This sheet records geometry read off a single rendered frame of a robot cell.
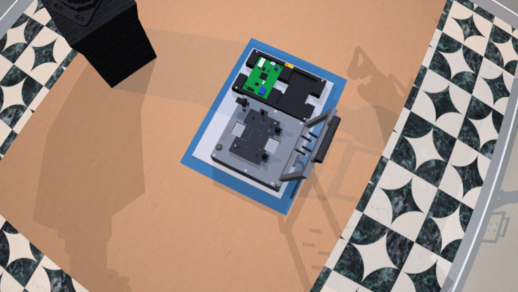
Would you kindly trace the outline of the green circuit board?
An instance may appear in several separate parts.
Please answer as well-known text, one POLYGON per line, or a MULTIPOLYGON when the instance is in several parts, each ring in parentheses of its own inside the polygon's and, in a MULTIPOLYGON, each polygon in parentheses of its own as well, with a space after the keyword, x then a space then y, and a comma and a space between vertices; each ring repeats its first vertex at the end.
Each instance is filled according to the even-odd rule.
POLYGON ((267 99, 282 68, 275 62, 259 57, 242 88, 267 99))

